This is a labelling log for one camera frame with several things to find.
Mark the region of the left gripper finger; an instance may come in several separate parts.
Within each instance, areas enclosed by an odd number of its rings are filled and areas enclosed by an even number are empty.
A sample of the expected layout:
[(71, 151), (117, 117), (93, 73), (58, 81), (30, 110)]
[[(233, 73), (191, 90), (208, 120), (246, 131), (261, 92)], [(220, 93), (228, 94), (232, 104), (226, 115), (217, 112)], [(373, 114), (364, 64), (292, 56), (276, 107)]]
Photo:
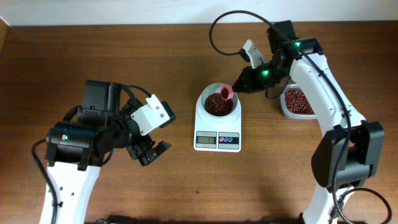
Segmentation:
[(146, 149), (141, 156), (141, 165), (148, 166), (150, 163), (154, 162), (161, 154), (163, 154), (172, 145), (168, 142), (161, 141), (151, 149)]
[(149, 165), (147, 155), (144, 151), (141, 150), (140, 147), (136, 149), (133, 146), (128, 146), (127, 152), (129, 153), (132, 160), (138, 160), (141, 165)]

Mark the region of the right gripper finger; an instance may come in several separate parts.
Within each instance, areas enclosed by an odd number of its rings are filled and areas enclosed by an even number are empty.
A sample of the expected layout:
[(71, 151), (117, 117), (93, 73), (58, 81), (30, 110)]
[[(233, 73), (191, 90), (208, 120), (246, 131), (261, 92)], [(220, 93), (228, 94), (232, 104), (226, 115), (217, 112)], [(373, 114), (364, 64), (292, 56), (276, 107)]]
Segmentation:
[(249, 80), (236, 80), (232, 86), (232, 89), (236, 93), (252, 93), (252, 85)]
[(250, 77), (249, 77), (250, 71), (251, 71), (250, 67), (243, 68), (243, 70), (238, 78), (238, 84), (240, 86), (248, 86), (250, 84)]

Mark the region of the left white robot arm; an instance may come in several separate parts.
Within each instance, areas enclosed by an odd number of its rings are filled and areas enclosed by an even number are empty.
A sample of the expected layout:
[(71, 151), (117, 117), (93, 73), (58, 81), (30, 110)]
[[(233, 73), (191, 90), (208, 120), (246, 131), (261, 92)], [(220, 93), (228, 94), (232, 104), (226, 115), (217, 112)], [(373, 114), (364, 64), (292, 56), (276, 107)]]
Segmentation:
[(94, 184), (115, 150), (125, 148), (142, 166), (171, 145), (150, 132), (176, 116), (165, 101), (147, 94), (141, 103), (131, 85), (87, 80), (83, 103), (51, 128), (31, 153), (46, 186), (41, 223), (83, 223)]

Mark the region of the pink measuring scoop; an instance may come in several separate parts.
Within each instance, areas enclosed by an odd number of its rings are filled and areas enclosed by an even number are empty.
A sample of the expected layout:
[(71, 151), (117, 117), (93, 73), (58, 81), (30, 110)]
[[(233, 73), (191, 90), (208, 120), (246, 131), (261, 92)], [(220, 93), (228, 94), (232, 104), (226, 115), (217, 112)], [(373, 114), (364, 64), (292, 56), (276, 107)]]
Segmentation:
[(234, 91), (231, 86), (223, 85), (220, 91), (221, 98), (225, 101), (232, 99)]

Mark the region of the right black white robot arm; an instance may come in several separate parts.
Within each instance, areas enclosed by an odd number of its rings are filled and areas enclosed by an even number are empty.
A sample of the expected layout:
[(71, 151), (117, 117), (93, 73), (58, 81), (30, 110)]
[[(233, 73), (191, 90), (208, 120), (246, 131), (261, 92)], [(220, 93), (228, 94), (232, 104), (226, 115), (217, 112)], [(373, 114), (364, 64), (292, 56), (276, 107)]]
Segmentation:
[(322, 47), (313, 37), (300, 39), (291, 21), (276, 22), (267, 30), (272, 59), (266, 62), (254, 42), (247, 40), (239, 51), (250, 66), (233, 85), (237, 93), (267, 91), (289, 77), (307, 98), (323, 138), (311, 167), (317, 182), (310, 205), (300, 223), (336, 223), (348, 219), (342, 209), (355, 191), (376, 174), (384, 129), (368, 122), (345, 96), (332, 75)]

